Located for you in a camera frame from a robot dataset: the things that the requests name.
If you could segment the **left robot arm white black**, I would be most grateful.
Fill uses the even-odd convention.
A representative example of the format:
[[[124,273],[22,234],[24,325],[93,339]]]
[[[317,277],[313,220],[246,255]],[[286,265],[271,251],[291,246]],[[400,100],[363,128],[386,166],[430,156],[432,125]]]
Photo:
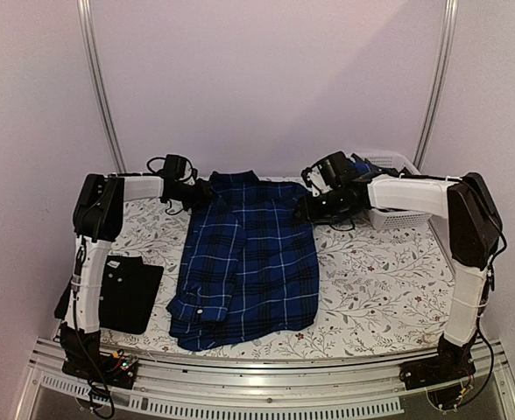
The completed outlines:
[[[161,160],[157,170],[91,173],[84,180],[73,212],[73,273],[55,309],[69,347],[98,341],[103,329],[140,335],[149,325],[164,270],[140,256],[112,255],[125,206],[175,201],[187,211],[211,198],[208,181],[199,178],[188,158],[168,154]]]

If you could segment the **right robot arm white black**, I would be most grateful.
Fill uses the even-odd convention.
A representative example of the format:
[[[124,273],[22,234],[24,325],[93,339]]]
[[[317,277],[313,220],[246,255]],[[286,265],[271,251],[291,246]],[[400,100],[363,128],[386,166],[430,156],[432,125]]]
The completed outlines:
[[[494,262],[507,249],[503,222],[481,174],[422,175],[338,151],[300,176],[311,191],[295,210],[303,221],[335,224],[372,209],[412,211],[447,221],[455,288],[442,340],[465,347],[476,337],[495,289]]]

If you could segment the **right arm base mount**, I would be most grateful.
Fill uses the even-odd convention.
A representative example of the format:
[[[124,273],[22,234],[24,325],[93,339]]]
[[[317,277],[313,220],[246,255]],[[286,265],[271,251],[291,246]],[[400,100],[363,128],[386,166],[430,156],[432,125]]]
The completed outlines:
[[[456,410],[472,389],[476,368],[470,350],[442,350],[435,356],[405,362],[399,379],[407,390],[425,389],[428,401],[438,410]]]

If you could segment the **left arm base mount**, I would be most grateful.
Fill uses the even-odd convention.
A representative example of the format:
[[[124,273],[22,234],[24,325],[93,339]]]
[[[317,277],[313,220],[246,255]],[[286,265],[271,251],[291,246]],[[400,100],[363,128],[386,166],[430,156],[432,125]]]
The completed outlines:
[[[109,387],[133,389],[138,373],[138,357],[122,349],[96,355],[86,355],[80,350],[77,355],[66,356],[62,372]]]

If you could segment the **blue plaid long sleeve shirt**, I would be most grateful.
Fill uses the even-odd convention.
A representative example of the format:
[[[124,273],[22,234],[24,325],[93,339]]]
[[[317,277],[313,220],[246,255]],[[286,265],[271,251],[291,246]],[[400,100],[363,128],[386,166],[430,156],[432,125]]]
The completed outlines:
[[[209,203],[194,208],[170,335],[190,352],[236,345],[311,326],[320,270],[314,227],[295,218],[306,187],[253,171],[213,172]]]

